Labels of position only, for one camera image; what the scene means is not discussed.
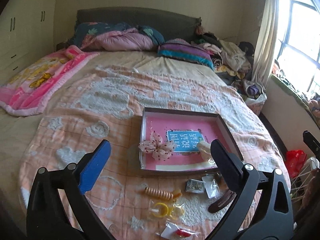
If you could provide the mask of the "red ball earrings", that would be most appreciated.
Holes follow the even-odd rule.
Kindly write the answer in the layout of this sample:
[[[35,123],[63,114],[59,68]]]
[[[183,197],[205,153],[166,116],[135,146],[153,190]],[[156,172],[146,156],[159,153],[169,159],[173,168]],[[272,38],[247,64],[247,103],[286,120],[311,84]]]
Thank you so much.
[[[201,233],[167,220],[164,229],[156,235],[169,240],[190,240],[199,237]]]

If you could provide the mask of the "yellow hoop earrings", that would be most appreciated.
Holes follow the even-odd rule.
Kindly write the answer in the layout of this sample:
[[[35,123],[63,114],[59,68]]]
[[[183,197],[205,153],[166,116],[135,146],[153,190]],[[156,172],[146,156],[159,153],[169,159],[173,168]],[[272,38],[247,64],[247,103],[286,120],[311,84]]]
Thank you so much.
[[[184,204],[149,202],[148,214],[154,219],[179,220],[185,215]]]

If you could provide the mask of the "rhinestone jewelry in grey packet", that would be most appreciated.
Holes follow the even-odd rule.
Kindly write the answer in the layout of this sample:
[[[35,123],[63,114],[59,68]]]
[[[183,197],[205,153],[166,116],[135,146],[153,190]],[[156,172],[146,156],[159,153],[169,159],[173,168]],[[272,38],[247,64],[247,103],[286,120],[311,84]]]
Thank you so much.
[[[204,181],[188,179],[185,186],[185,192],[189,193],[204,193],[205,183]]]

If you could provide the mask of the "red plastic bag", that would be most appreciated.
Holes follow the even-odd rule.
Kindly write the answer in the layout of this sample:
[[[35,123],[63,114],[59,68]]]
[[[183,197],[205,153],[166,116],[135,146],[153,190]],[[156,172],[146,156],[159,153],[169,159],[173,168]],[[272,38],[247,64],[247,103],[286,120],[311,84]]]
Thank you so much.
[[[285,166],[291,179],[296,178],[300,173],[307,154],[303,150],[291,150],[286,153]]]

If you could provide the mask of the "dark brown hair clip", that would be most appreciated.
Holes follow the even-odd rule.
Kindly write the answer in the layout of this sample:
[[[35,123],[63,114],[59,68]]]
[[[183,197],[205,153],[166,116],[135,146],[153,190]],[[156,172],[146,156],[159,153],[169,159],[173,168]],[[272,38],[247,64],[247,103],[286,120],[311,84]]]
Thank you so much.
[[[236,193],[231,190],[226,190],[225,193],[215,202],[213,202],[208,207],[209,213],[216,213],[223,208],[225,208],[228,204],[232,202],[232,200],[236,197]]]

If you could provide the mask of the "small clear plastic bag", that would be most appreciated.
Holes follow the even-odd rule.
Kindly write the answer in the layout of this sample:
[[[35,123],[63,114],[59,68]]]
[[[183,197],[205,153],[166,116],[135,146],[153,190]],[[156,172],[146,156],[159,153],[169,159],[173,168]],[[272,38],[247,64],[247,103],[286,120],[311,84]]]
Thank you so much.
[[[219,186],[213,175],[206,175],[202,177],[204,188],[209,199],[218,197],[220,195]]]

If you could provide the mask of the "window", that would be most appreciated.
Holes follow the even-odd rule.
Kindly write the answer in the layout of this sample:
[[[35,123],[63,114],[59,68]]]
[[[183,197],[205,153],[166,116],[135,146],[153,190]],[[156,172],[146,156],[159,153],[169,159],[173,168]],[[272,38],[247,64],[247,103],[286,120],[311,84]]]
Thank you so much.
[[[296,90],[319,93],[319,12],[311,0],[279,0],[274,55]]]

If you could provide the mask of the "beige bed sheet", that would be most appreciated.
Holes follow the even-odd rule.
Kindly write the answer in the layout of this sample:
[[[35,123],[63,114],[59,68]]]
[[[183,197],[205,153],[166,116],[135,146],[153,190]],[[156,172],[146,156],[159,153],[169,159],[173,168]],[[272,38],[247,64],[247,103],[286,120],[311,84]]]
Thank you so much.
[[[224,85],[224,82],[208,67],[199,64],[157,57],[146,51],[102,52],[73,75],[48,101],[44,114],[57,106],[68,88],[96,67],[122,66],[135,72],[169,74],[202,83]],[[18,173],[23,152],[27,149],[43,115],[16,117],[1,111],[1,200],[12,209],[20,208],[18,199]]]

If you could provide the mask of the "cream curtain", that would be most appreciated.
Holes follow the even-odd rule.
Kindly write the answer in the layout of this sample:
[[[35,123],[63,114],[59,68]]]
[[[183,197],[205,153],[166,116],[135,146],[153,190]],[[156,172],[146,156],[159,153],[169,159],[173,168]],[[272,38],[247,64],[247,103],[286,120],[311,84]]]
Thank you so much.
[[[265,0],[263,17],[254,54],[252,81],[267,88],[274,62],[277,29],[279,20],[279,1]]]

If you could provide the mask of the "cream white hair clip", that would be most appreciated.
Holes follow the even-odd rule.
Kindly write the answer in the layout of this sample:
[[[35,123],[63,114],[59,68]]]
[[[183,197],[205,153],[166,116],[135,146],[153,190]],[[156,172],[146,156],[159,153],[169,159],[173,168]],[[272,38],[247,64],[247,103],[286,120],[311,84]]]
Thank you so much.
[[[213,160],[212,158],[212,154],[210,151],[210,144],[206,141],[200,141],[197,145],[196,145],[197,149],[199,150],[199,153],[201,155],[201,158],[204,161],[211,161]]]

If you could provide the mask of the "peach and white quilt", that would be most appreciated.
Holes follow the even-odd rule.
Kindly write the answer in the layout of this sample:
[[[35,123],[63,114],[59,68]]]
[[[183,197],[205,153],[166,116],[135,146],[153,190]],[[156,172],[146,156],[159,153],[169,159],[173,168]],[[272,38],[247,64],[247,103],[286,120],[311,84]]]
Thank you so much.
[[[86,198],[106,226],[122,239],[159,239],[165,221],[147,214],[145,186],[175,190],[185,176],[151,178],[141,174],[137,144],[146,107],[216,113],[231,132],[245,162],[288,176],[283,158],[259,118],[240,95],[217,76],[202,81],[168,74],[149,74],[126,67],[96,67],[50,104],[20,169],[22,206],[41,167],[59,170],[78,162],[106,139],[111,156]]]

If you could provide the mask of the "pile of clothes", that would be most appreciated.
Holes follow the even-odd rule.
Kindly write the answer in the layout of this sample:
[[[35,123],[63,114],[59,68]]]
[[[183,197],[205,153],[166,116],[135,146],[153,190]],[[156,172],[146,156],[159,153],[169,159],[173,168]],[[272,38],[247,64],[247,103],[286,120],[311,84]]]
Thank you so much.
[[[251,79],[255,52],[253,44],[220,40],[213,33],[206,32],[201,25],[195,28],[195,39],[191,43],[209,53],[214,72],[227,85],[236,80]]]

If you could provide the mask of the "pink cartoon blanket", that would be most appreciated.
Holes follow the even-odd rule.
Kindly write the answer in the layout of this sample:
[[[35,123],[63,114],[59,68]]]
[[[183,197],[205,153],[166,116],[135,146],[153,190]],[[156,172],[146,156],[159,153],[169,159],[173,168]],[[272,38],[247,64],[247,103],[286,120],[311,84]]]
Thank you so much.
[[[1,108],[13,116],[43,113],[53,94],[98,55],[71,45],[41,58],[1,86]]]

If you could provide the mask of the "shallow grey cardboard box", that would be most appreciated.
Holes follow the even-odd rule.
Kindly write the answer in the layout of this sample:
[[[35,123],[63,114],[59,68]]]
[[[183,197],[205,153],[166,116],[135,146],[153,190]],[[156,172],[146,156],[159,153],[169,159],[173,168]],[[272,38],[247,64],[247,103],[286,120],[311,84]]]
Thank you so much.
[[[176,147],[167,160],[139,152],[140,168],[150,174],[217,171],[217,165],[212,160],[201,157],[197,148],[201,141],[210,144],[217,139],[229,153],[243,160],[231,132],[218,114],[145,107],[140,140],[150,141],[153,132],[158,133],[164,142],[173,141]]]

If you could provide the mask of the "dotted chiffon bow hair clip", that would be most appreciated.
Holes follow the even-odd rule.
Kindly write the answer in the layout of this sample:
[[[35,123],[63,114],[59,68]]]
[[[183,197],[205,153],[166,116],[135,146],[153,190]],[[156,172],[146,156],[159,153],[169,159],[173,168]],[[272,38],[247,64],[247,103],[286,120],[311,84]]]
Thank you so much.
[[[139,143],[138,148],[144,154],[152,155],[157,161],[167,161],[170,159],[176,149],[174,141],[164,141],[162,136],[156,131],[152,131],[149,140],[143,140]]]

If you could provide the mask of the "purple and teal pillow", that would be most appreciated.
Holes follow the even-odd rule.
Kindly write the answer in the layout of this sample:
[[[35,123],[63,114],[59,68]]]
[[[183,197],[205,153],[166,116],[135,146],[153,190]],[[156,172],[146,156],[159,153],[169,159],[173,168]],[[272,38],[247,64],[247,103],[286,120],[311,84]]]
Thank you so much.
[[[200,64],[214,70],[214,64],[210,54],[198,46],[194,46],[182,39],[168,40],[158,47],[157,55],[159,57],[168,57],[171,59]]]

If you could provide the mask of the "dark green headboard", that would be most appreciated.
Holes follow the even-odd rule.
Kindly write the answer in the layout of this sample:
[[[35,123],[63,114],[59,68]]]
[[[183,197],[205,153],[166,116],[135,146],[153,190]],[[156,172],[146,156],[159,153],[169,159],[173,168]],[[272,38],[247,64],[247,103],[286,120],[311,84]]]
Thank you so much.
[[[125,22],[131,26],[147,25],[159,31],[165,40],[181,38],[190,42],[195,30],[201,25],[201,18],[175,12],[140,7],[103,7],[80,9],[76,14],[75,26],[84,22],[116,24]]]

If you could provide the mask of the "pink and teal floral duvet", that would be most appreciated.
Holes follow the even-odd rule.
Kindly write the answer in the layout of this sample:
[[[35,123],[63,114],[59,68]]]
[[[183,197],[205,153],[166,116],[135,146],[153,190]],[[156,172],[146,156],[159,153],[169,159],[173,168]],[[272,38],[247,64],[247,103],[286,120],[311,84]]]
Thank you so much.
[[[125,22],[85,22],[76,28],[68,44],[83,51],[154,51],[165,42],[164,36],[147,25]]]

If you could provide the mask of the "cream wardrobe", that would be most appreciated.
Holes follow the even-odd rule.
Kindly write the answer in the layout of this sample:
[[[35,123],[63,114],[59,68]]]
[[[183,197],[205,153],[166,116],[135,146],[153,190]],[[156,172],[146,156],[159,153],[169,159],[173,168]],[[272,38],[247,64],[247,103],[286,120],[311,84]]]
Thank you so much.
[[[9,0],[1,13],[1,84],[54,51],[56,0]]]

